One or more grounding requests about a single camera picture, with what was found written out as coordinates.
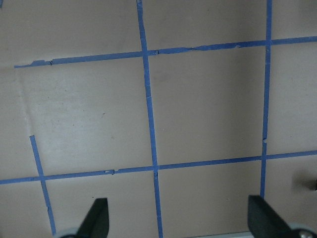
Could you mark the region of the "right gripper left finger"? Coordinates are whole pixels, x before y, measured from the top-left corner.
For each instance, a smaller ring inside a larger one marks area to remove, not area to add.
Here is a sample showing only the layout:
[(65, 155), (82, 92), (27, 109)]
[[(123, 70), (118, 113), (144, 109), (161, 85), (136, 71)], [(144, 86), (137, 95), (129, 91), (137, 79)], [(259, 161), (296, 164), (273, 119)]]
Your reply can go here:
[(97, 198), (79, 227), (76, 238), (106, 238), (109, 233), (107, 198)]

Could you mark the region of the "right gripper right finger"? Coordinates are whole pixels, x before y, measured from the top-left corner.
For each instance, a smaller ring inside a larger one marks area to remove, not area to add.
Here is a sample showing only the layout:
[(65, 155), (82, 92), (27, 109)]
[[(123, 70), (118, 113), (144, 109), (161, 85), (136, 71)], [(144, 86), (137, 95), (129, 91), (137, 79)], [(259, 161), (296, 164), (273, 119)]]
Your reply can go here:
[(255, 238), (300, 238), (298, 229), (289, 225), (259, 195), (248, 196), (247, 224)]

